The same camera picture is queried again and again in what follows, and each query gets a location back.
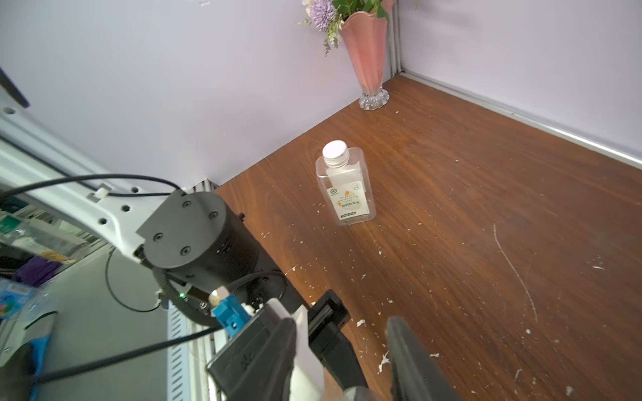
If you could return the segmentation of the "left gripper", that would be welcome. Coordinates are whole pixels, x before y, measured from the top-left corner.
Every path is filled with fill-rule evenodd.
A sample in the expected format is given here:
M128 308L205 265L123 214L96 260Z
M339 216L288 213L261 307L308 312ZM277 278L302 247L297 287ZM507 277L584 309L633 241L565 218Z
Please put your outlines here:
M341 389L368 388L354 347L341 331L349 320L340 297L328 290L308 311L309 347Z

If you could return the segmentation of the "white bottle cap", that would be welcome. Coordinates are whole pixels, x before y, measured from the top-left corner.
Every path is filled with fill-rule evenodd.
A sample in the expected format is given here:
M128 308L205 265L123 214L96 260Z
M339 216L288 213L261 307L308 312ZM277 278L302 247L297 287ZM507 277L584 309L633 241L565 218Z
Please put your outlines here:
M349 162L349 148L342 140L333 140L323 148L322 157L329 168L339 168Z

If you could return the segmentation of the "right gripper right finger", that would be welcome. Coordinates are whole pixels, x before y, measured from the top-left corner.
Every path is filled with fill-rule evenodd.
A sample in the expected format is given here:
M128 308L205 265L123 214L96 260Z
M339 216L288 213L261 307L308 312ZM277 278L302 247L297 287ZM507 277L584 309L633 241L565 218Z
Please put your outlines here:
M402 317L386 323L394 400L461 400Z

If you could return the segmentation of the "square clear plastic bottle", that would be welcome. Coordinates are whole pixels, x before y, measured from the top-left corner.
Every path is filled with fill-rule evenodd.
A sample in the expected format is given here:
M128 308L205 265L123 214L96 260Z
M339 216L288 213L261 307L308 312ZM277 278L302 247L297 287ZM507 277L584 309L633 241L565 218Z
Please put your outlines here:
M348 148L349 162L342 167L327 167L322 155L315 164L319 189L338 226L367 222L376 217L364 152L359 147Z

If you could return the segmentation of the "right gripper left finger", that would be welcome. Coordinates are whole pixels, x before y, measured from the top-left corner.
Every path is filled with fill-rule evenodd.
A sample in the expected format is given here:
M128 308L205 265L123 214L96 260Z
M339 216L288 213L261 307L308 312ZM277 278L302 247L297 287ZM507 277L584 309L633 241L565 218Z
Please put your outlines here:
M297 327L281 320L235 388L236 400L289 400Z

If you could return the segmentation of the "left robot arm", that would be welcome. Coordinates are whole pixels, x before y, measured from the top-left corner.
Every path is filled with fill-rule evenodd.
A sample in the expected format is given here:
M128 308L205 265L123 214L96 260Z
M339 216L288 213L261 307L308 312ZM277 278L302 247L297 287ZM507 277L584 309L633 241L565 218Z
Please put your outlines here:
M175 187L135 233L133 257L188 319L229 339L207 366L228 399L313 400L329 372L341 389L367 384L334 292L309 305L249 232L207 191Z

